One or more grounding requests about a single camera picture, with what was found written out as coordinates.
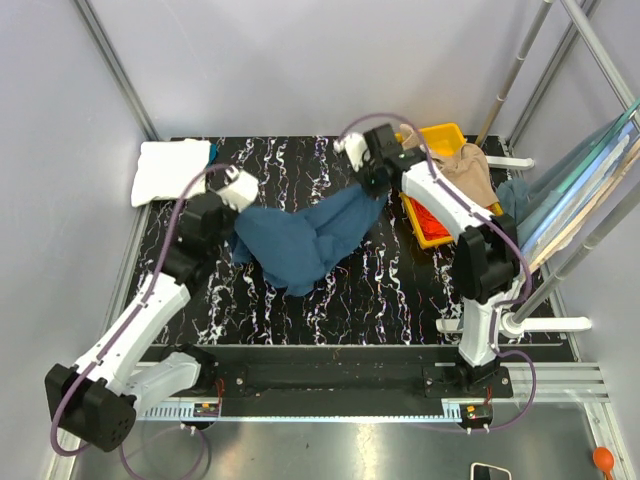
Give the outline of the orange spoon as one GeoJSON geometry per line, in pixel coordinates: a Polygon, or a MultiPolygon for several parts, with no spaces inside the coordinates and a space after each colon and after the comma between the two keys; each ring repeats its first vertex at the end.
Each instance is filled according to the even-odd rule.
{"type": "Polygon", "coordinates": [[[605,480],[613,480],[615,458],[606,447],[596,447],[592,453],[592,460],[596,468],[603,474],[605,480]]]}

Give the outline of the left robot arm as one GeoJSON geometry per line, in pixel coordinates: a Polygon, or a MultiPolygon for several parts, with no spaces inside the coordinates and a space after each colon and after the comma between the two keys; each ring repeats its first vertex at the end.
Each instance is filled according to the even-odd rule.
{"type": "Polygon", "coordinates": [[[134,369],[153,340],[211,277],[220,246],[231,237],[254,192],[223,187],[179,199],[153,272],[115,323],[73,365],[55,364],[45,376],[50,443],[62,457],[90,447],[111,452],[129,435],[139,414],[186,391],[215,386],[214,355],[185,344],[153,367],[134,369]]]}

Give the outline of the orange t-shirt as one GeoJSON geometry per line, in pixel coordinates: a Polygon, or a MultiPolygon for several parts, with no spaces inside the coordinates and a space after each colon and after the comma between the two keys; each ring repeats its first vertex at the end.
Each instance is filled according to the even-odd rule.
{"type": "Polygon", "coordinates": [[[425,207],[413,198],[410,202],[425,240],[433,241],[449,236],[446,228],[425,207]]]}

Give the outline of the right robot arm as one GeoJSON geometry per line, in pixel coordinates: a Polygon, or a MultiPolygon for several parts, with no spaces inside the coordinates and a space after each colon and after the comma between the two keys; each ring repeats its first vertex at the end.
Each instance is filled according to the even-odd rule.
{"type": "Polygon", "coordinates": [[[459,359],[451,376],[457,390],[476,396],[500,366],[498,317],[514,304],[517,280],[528,271],[508,215],[496,216],[445,178],[425,143],[405,149],[389,124],[348,133],[334,142],[365,192],[394,188],[418,201],[453,237],[452,280],[464,298],[459,359]]]}

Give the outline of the beige t-shirt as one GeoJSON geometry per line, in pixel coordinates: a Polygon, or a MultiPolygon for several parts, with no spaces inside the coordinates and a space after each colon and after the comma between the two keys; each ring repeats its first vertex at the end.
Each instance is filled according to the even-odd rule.
{"type": "Polygon", "coordinates": [[[466,141],[457,124],[445,123],[420,131],[433,163],[445,178],[481,207],[490,209],[499,202],[484,152],[466,141]]]}

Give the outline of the folded white t-shirt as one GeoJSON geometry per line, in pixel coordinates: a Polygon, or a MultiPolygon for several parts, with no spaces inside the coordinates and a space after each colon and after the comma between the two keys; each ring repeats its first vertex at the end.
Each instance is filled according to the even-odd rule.
{"type": "Polygon", "coordinates": [[[177,199],[210,159],[211,143],[186,139],[143,142],[130,194],[133,207],[155,200],[177,199]]]}

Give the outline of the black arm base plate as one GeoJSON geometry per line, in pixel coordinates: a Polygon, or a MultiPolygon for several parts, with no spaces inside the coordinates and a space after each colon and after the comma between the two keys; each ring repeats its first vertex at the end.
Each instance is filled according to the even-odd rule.
{"type": "Polygon", "coordinates": [[[451,374],[459,359],[450,346],[220,346],[226,419],[416,421],[451,420],[455,401],[510,399],[506,367],[463,388],[451,374]]]}

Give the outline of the yellow plastic bin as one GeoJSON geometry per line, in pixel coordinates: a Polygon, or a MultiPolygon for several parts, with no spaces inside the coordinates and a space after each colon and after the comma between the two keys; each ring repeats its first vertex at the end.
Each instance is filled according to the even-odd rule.
{"type": "MultiPolygon", "coordinates": [[[[502,215],[491,183],[489,163],[481,148],[468,143],[455,123],[422,128],[421,133],[440,172],[470,200],[494,215],[502,215]]],[[[419,202],[404,193],[400,193],[400,198],[421,249],[453,241],[448,231],[419,202]]]]}

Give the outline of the folded teal t-shirt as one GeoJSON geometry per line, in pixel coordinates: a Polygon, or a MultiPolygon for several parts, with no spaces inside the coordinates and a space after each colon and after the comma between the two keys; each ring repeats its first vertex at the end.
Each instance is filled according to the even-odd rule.
{"type": "Polygon", "coordinates": [[[210,144],[210,149],[209,149],[209,157],[208,157],[208,164],[211,165],[215,162],[216,157],[218,154],[218,148],[216,144],[211,143],[210,144]]]}

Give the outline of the blue t-shirt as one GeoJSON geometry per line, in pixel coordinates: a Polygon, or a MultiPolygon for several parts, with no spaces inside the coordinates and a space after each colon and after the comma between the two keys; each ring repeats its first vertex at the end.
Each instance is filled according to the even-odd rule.
{"type": "Polygon", "coordinates": [[[387,200],[353,184],[296,212],[250,207],[235,221],[232,262],[254,260],[268,284],[302,297],[358,248],[387,200]]]}

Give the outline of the smartphone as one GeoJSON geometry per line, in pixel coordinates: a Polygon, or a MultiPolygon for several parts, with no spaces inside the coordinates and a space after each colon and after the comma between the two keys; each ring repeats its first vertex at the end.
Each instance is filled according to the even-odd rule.
{"type": "Polygon", "coordinates": [[[471,480],[511,480],[512,474],[509,470],[502,467],[475,462],[471,465],[470,479],[471,480]]]}

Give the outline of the aluminium frame rail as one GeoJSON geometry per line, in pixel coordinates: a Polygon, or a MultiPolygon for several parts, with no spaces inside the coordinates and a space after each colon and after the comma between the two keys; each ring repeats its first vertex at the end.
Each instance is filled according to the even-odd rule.
{"type": "Polygon", "coordinates": [[[78,367],[54,366],[45,378],[61,427],[128,430],[142,419],[212,421],[460,422],[494,406],[528,400],[604,402],[609,395],[593,365],[506,363],[467,388],[448,365],[391,363],[200,363],[173,354],[142,365],[123,386],[83,379],[78,367]]]}

